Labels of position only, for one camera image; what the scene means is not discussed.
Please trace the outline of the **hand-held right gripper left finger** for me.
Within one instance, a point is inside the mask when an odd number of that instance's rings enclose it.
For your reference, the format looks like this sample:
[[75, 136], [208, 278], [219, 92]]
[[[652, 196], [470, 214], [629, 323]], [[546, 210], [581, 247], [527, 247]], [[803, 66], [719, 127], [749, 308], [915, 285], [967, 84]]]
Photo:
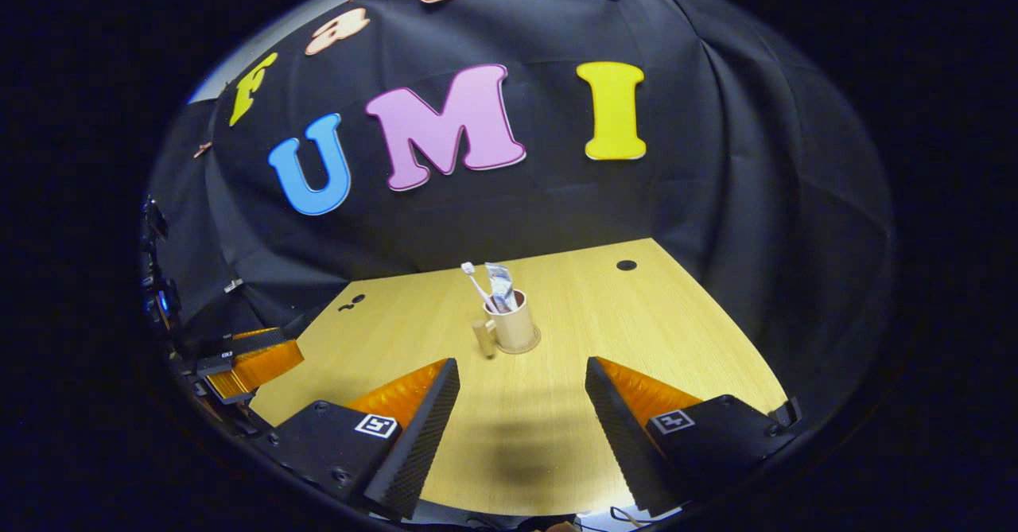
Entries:
[[459, 390], [447, 358], [347, 404], [317, 399], [266, 431], [266, 455], [336, 503], [410, 520]]

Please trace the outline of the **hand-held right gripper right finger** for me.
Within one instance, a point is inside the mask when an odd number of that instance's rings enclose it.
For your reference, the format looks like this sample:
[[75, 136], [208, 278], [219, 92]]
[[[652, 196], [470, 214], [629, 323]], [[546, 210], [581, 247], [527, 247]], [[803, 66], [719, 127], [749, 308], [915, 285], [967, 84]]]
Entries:
[[593, 355], [585, 390], [634, 503], [651, 516], [720, 495], [798, 437], [800, 406], [761, 413], [731, 394], [701, 399]]

